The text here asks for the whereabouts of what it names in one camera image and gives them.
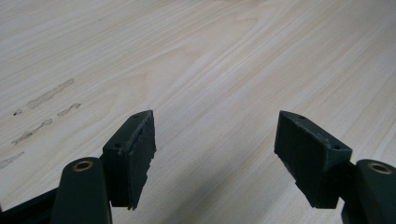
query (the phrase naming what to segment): black plastic bracket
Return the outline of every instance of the black plastic bracket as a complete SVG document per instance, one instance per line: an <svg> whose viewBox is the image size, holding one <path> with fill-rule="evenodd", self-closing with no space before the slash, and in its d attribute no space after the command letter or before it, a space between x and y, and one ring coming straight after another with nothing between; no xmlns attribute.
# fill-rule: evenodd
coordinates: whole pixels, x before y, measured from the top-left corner
<svg viewBox="0 0 396 224"><path fill-rule="evenodd" d="M381 161L349 160L352 149L311 120L280 111L275 154L311 206L345 201L346 224L396 223L396 169Z"/></svg>

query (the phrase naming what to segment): light wood grain surface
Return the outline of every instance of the light wood grain surface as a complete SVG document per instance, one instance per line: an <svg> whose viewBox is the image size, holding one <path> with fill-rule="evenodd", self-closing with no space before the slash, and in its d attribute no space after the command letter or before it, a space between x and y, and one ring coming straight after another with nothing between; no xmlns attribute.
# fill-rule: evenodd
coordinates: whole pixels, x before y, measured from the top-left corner
<svg viewBox="0 0 396 224"><path fill-rule="evenodd" d="M2 0L0 73L3 209L147 109L158 151L114 223L341 223L274 154L281 109L396 165L393 0Z"/></svg>

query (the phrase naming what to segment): wood grain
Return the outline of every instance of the wood grain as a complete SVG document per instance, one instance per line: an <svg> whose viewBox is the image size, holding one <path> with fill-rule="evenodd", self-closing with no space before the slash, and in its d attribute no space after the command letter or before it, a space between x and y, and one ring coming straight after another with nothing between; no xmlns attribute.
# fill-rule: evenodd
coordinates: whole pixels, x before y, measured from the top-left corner
<svg viewBox="0 0 396 224"><path fill-rule="evenodd" d="M395 59L390 0L3 0L1 205L150 108L158 152L114 223L341 223L343 202L310 208L274 154L277 114L395 166Z"/></svg>

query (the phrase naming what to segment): scratch mark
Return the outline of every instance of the scratch mark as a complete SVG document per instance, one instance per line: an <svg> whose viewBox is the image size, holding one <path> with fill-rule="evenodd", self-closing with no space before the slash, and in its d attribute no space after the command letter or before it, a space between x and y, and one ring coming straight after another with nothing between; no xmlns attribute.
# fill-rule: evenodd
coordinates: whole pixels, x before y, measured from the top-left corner
<svg viewBox="0 0 396 224"><path fill-rule="evenodd" d="M22 113L22 110L21 109L17 109L15 112L14 112L14 116L17 116L17 115L19 115L19 114L21 114Z"/></svg>
<svg viewBox="0 0 396 224"><path fill-rule="evenodd" d="M30 138L30 136L32 136L33 134L35 134L40 128L46 126L46 125L50 125L52 123L52 119L46 119L44 120L40 126L38 126L37 128L35 128L32 131L28 131L25 132L21 137L15 139L14 141L12 141L12 144L17 145L19 142L26 140L28 138Z"/></svg>
<svg viewBox="0 0 396 224"><path fill-rule="evenodd" d="M63 110L61 112L59 112L58 114L56 114L58 117L61 117L63 115L66 115L67 113L70 112L71 109L75 108L78 109L81 106L81 104L72 104L68 109Z"/></svg>
<svg viewBox="0 0 396 224"><path fill-rule="evenodd" d="M44 93L37 99L27 103L27 106L31 109L34 109L34 108L38 107L39 105L43 104L44 102L47 102L48 100L52 99L52 97L54 97L57 93L61 92L64 88L72 85L73 83L74 83L74 79L70 78L69 80L62 83L61 85L59 85L52 91L47 91L46 93Z"/></svg>
<svg viewBox="0 0 396 224"><path fill-rule="evenodd" d="M14 162L17 158L19 158L23 154L24 154L24 151L20 152L17 155L15 155L15 156L13 156L11 158L8 158L8 159L6 159L4 161L0 161L0 170L6 168L6 166L8 166L10 163Z"/></svg>

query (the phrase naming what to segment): small hole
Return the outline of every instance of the small hole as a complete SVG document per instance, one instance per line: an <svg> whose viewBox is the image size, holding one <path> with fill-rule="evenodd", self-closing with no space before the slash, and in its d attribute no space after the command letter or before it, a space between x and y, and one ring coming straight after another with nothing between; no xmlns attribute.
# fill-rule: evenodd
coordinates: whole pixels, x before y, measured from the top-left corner
<svg viewBox="0 0 396 224"><path fill-rule="evenodd" d="M81 161L73 166L73 170L76 172L81 172L90 169L92 166L92 161Z"/></svg>
<svg viewBox="0 0 396 224"><path fill-rule="evenodd" d="M372 170L374 170L380 174L383 174L383 175L390 175L392 173L392 171L388 167L381 165L379 163L371 162L371 163L369 163L369 167Z"/></svg>
<svg viewBox="0 0 396 224"><path fill-rule="evenodd" d="M83 163L77 164L77 168L80 169L80 170L86 169L86 168L89 167L89 166L90 166L90 164L87 163L87 162L83 162Z"/></svg>

